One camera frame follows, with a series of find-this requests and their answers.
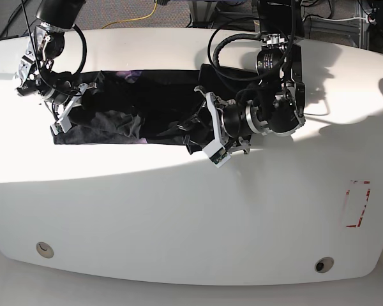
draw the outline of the floor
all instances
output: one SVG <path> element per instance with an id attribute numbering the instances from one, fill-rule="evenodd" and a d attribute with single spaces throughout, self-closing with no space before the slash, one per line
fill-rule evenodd
<path id="1" fill-rule="evenodd" d="M 30 22 L 34 20 L 34 14 L 41 0 L 30 0 L 27 12 Z M 7 23 L 12 11 L 19 5 L 19 0 L 0 0 L 0 32 Z M 354 0 L 332 0 L 333 18 L 353 17 L 355 9 Z M 83 7 L 77 19 L 77 25 L 83 30 L 99 29 L 106 23 L 114 20 L 122 20 L 147 15 L 153 9 L 152 0 L 89 0 Z M 244 13 L 251 12 L 251 1 L 241 6 L 228 8 L 230 11 Z M 317 13 L 321 16 L 329 15 L 327 1 L 321 1 L 319 5 L 306 9 L 307 13 Z M 159 6 L 156 13 L 145 20 L 117 24 L 114 27 L 186 27 L 189 23 L 189 9 L 186 1 L 171 0 L 167 6 Z M 22 14 L 18 16 L 9 30 L 9 36 L 21 35 L 26 30 L 26 23 Z M 342 45 L 351 45 L 347 38 L 339 35 L 312 33 L 312 39 L 323 40 Z"/>

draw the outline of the white table surface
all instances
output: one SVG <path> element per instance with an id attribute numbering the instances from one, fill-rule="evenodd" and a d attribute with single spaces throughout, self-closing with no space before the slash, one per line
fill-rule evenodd
<path id="1" fill-rule="evenodd" d="M 85 71 L 198 69 L 211 33 L 87 31 Z M 7 81 L 25 44 L 0 42 L 0 249 L 9 258 L 183 284 L 318 282 L 374 269 L 383 248 L 383 55 L 302 41 L 306 126 L 292 138 L 258 138 L 258 150 L 217 170 L 182 147 L 54 146 L 48 111 Z M 239 42 L 220 60 L 250 69 L 257 52 Z M 56 69 L 79 61 L 80 42 L 67 33 Z M 54 166 L 54 156 L 73 158 Z M 373 186 L 358 229 L 341 223 L 350 180 Z M 37 255 L 40 241 L 54 258 Z M 316 273 L 326 256 L 334 268 Z"/>
<path id="2" fill-rule="evenodd" d="M 207 287 L 109 279 L 30 265 L 0 253 L 0 306 L 383 306 L 383 267 L 318 284 Z"/>

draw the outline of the metal grommet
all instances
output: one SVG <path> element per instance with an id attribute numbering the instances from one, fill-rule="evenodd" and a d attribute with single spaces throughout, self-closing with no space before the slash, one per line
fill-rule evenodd
<path id="1" fill-rule="evenodd" d="M 315 271 L 318 273 L 326 273 L 330 269 L 332 269 L 333 264 L 334 264 L 333 258 L 331 257 L 322 258 L 320 261 L 318 261 L 315 264 Z"/>
<path id="2" fill-rule="evenodd" d="M 45 242 L 38 242 L 36 245 L 36 249 L 38 254 L 40 254 L 44 258 L 52 258 L 54 256 L 54 251 L 52 250 L 51 246 L 49 246 Z"/>

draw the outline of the dark fabric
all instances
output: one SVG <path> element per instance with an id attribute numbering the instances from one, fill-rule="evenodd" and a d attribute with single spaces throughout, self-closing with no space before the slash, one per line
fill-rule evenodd
<path id="1" fill-rule="evenodd" d="M 177 127 L 177 123 L 192 115 L 202 104 L 203 96 L 194 91 L 196 86 L 203 85 L 207 92 L 213 91 L 224 99 L 235 96 L 208 65 L 203 65 L 200 71 L 84 73 L 80 82 L 96 82 L 98 88 L 87 91 L 82 97 L 82 107 L 70 112 L 73 127 L 65 134 L 53 134 L 55 144 L 183 145 L 185 132 Z M 246 86 L 242 83 L 233 85 Z M 192 145 L 188 150 L 195 152 L 201 148 Z"/>

